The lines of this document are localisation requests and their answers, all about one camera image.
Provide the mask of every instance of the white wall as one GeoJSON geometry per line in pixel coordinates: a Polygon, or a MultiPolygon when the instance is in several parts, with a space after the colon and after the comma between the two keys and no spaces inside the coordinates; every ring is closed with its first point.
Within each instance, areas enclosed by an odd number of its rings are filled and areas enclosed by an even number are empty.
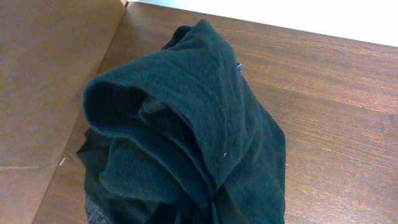
{"type": "Polygon", "coordinates": [[[398,0],[135,0],[398,47],[398,0]]]}

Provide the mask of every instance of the clothing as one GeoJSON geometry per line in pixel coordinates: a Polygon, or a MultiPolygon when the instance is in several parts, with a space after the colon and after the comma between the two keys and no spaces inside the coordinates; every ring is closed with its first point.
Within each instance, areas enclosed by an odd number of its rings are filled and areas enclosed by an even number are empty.
{"type": "Polygon", "coordinates": [[[201,20],[85,89],[85,191],[112,223],[283,223],[285,137],[201,20]]]}

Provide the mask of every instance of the wooden floor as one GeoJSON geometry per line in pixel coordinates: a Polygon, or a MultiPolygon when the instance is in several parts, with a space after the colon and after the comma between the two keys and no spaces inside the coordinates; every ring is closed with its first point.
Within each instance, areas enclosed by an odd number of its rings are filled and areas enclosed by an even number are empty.
{"type": "MultiPolygon", "coordinates": [[[[287,138],[286,223],[398,223],[398,49],[130,3],[100,71],[208,19],[287,138]]],[[[34,223],[85,223],[80,116],[34,223]]]]}

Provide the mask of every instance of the crumpled garment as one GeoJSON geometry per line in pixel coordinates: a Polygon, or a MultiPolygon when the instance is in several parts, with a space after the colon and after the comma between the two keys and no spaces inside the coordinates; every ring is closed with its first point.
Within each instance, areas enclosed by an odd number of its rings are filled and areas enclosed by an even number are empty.
{"type": "Polygon", "coordinates": [[[110,223],[284,223],[285,137],[206,20],[92,80],[78,156],[110,223]]]}

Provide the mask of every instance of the dark teal fabric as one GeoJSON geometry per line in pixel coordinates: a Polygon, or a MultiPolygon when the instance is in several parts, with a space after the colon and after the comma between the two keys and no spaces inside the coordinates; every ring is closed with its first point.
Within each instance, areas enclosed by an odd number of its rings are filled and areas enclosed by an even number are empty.
{"type": "Polygon", "coordinates": [[[284,222],[284,134],[209,22],[95,78],[83,108],[85,190],[112,222],[284,222]]]}

